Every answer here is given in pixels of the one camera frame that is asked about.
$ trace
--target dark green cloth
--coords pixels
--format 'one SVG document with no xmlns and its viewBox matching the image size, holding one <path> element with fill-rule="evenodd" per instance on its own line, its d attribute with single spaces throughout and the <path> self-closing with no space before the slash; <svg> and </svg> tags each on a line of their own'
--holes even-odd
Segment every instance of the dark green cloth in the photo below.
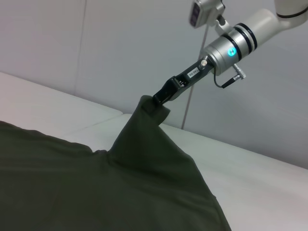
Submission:
<svg viewBox="0 0 308 231">
<path fill-rule="evenodd" d="M 0 122 L 1 231 L 230 231 L 192 158 L 141 101 L 110 151 Z"/>
</svg>

